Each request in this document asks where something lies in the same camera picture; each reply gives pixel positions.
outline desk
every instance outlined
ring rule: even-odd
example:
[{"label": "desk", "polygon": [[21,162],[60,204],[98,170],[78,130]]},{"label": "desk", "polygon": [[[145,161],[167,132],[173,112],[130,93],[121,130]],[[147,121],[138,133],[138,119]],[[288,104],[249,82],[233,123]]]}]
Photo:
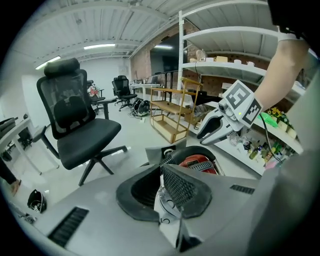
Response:
[{"label": "desk", "polygon": [[[8,133],[6,133],[1,139],[0,139],[0,152],[3,152],[6,148],[6,146],[12,141],[20,154],[27,160],[27,162],[32,166],[34,170],[36,170],[40,175],[41,171],[38,169],[38,167],[35,166],[35,164],[30,160],[30,158],[27,156],[26,152],[21,147],[20,143],[18,142],[19,133],[25,129],[28,124],[31,122],[31,119],[28,117],[27,119],[23,120],[22,122],[18,123],[14,128],[12,128]],[[58,168],[59,165],[56,163],[56,161],[52,158],[52,156],[47,152],[47,149],[41,144],[38,144],[40,147],[42,147],[42,152],[46,155],[48,160],[53,164],[54,167]]]},{"label": "desk", "polygon": [[[161,87],[159,83],[141,83],[141,84],[132,84],[129,85],[129,88],[142,88],[143,100],[147,100],[146,88],[154,88],[154,87]],[[160,91],[158,91],[158,100],[161,100]]]}]

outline brick wall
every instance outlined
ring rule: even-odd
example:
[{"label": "brick wall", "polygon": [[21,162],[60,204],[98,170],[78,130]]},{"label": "brick wall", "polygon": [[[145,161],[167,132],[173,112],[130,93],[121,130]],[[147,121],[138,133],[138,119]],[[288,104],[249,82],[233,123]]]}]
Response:
[{"label": "brick wall", "polygon": [[[194,27],[190,23],[185,23],[183,27],[186,31],[186,34],[190,34],[193,32],[198,31],[196,27]],[[172,26],[171,28],[164,31],[162,34],[155,37],[151,42],[149,42],[146,46],[144,46],[132,59],[131,59],[131,74],[134,79],[136,79],[136,72],[138,79],[145,79],[150,77],[151,74],[151,59],[150,59],[150,50],[155,47],[156,45],[160,44],[162,39],[166,36],[173,36],[175,34],[179,33],[179,25],[176,24]],[[196,59],[196,51],[198,48],[195,46],[190,46],[187,48],[187,60],[189,62],[190,58]],[[216,54],[209,54],[208,57],[215,57]],[[219,56],[224,56],[228,58],[228,62],[234,62],[234,60],[241,60],[243,64],[246,64],[247,62],[253,62],[254,65],[257,68],[267,70],[269,66],[269,62],[265,60],[261,60],[255,57],[245,56],[245,55],[239,55],[239,54],[219,54]],[[190,78],[192,80],[197,81],[198,75],[195,72],[184,70],[183,76],[186,78]],[[171,80],[170,73],[167,74],[167,86],[169,87]],[[158,75],[158,81],[161,84],[165,84],[165,75],[161,74]],[[222,83],[229,83],[233,84],[236,80],[231,78],[224,78],[224,77],[216,77],[216,76],[203,76],[202,82],[203,82],[203,90],[207,92],[210,96],[218,96],[219,93],[223,92],[222,89]],[[173,73],[173,88],[177,88],[178,85],[178,72]],[[250,83],[245,83],[253,92],[256,91],[257,86]],[[142,93],[142,89],[136,90],[139,93]],[[151,93],[150,89],[146,90],[147,94]],[[286,99],[283,99],[280,101],[277,105],[281,110],[287,112],[291,106],[292,103],[289,102]]]}]

